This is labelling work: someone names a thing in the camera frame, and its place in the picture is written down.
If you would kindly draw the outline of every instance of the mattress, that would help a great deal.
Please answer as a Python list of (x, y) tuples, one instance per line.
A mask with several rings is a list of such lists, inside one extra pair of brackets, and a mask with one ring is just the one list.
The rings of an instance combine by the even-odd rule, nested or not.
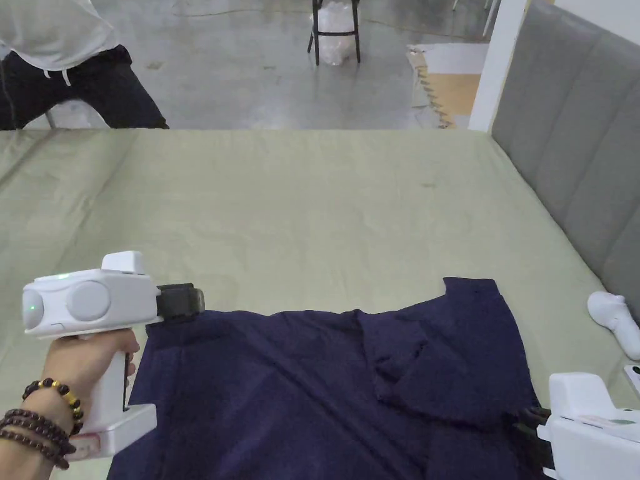
[[(445, 276), (493, 278), (542, 404), (566, 371), (640, 404), (628, 359), (586, 311), (602, 284), (485, 134), (2, 133), (0, 225), (5, 410), (47, 349), (22, 332), (22, 286), (119, 250), (142, 251), (158, 284), (193, 282), (209, 308), (261, 314), (397, 310), (441, 295)], [(64, 478), (104, 479), (108, 465)]]

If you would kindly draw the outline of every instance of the cable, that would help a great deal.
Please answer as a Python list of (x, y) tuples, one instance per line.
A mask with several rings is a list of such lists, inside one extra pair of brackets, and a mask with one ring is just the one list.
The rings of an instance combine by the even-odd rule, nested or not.
[[(172, 8), (176, 7), (180, 2), (181, 2), (181, 0), (178, 0), (176, 3), (173, 4)], [(212, 13), (185, 13), (185, 14), (183, 14), (183, 13), (174, 13), (173, 16), (174, 17), (180, 17), (180, 18), (219, 17), (219, 16), (222, 16), (222, 15), (229, 15), (231, 13), (243, 13), (243, 12), (282, 13), (282, 14), (295, 13), (295, 14), (302, 14), (302, 15), (310, 15), (310, 12), (301, 11), (301, 10), (272, 10), (272, 9), (265, 9), (265, 8), (236, 8), (236, 9), (233, 9), (233, 10), (225, 10), (224, 12), (212, 12)], [(408, 28), (408, 27), (401, 27), (401, 26), (398, 26), (398, 25), (393, 25), (393, 24), (390, 24), (390, 23), (382, 22), (380, 20), (360, 18), (360, 21), (361, 22), (366, 22), (366, 23), (372, 23), (372, 24), (376, 24), (376, 25), (382, 25), (383, 27), (393, 28), (395, 30), (410, 31), (410, 32), (414, 32), (414, 33), (421, 33), (423, 35), (437, 35), (437, 36), (444, 36), (444, 37), (447, 37), (447, 38), (459, 38), (461, 40), (470, 40), (470, 41), (475, 41), (475, 42), (477, 42), (478, 40), (482, 40), (482, 38), (479, 37), (479, 36), (448, 35), (448, 34), (443, 34), (443, 33), (434, 32), (434, 31), (420, 30), (420, 29), (414, 29), (414, 28)]]
[(11, 99), (11, 95), (9, 95), (9, 91), (6, 86), (6, 77), (4, 75), (4, 58), (0, 60), (0, 82), (2, 82), (2, 91), (4, 93), (4, 96), (6, 97), (6, 101), (9, 103), (13, 130), (18, 130), (18, 117), (15, 113), (15, 105), (13, 104), (13, 100)]

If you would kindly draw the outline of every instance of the gray upholstered headboard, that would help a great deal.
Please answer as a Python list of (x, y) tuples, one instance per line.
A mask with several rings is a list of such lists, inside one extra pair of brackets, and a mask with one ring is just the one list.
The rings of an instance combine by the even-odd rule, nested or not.
[(492, 135), (640, 316), (640, 45), (532, 3)]

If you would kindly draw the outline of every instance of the wrist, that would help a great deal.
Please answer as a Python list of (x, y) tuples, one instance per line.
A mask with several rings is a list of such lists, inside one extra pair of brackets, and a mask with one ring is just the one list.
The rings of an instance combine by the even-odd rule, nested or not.
[(68, 403), (52, 388), (33, 392), (22, 403), (22, 408), (35, 412), (58, 425), (67, 434), (74, 427), (74, 418)]

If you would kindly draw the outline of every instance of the finger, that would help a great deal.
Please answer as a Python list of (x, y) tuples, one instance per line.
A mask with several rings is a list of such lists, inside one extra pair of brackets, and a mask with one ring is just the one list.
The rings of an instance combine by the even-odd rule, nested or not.
[(140, 345), (136, 340), (136, 334), (133, 333), (133, 330), (130, 328), (98, 333), (92, 338), (97, 342), (109, 343), (113, 347), (114, 352), (135, 353), (140, 350)]

